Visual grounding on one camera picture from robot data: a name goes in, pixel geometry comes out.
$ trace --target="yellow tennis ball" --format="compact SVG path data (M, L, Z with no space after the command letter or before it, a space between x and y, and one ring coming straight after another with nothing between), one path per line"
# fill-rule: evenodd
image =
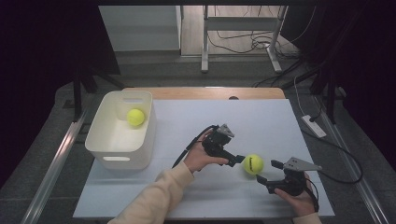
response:
M245 171L251 175L257 175L264 168L264 161L259 155L250 154L247 155L243 161Z
M128 112L126 119L132 126L139 126L145 121L145 114L139 109L132 109Z

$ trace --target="beige sleeve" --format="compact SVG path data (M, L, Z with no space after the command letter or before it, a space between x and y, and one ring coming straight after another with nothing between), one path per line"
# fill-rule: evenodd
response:
M294 224L321 224L318 213L313 213L304 217L295 217Z
M108 224L163 223L169 211L174 209L194 177L184 162L157 176L154 183L145 187L139 195Z

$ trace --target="white table surface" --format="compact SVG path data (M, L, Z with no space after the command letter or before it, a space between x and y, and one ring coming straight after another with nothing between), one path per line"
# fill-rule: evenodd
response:
M289 100L154 100L157 130L152 159L144 170L107 170L95 160L74 217L115 217L163 169L169 169L189 142L210 125L227 123L235 137L224 148L234 155L256 153L264 159L262 176L284 178L271 160L290 157L313 162ZM319 215L334 212L317 172ZM169 219L261 219L293 217L290 206L248 175L241 164L208 165L194 173L182 202Z

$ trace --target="hand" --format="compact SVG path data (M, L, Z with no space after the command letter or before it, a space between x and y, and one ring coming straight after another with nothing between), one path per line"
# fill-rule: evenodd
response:
M305 173L305 178L309 179L309 175L307 173ZM306 185L310 190L312 190L311 183L308 180L306 180ZM315 213L314 203L306 191L303 191L303 193L295 197L281 189L275 189L275 193L291 205L297 217L303 217Z
M191 173L195 171L200 171L208 164L216 163L216 164L227 164L228 160L221 157L211 157L208 156L205 152L204 147L202 146L202 141L205 140L206 136L212 133L213 130L209 130L203 133L198 141L192 146L187 154L186 159L184 159L184 163L187 165Z

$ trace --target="white storage bin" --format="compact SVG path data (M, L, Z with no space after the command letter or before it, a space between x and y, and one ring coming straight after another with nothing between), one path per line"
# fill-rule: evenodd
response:
M137 127L127 121L127 113L134 108L146 117ZM151 160L155 128L150 92L112 91L99 105L85 147L107 169L143 169Z

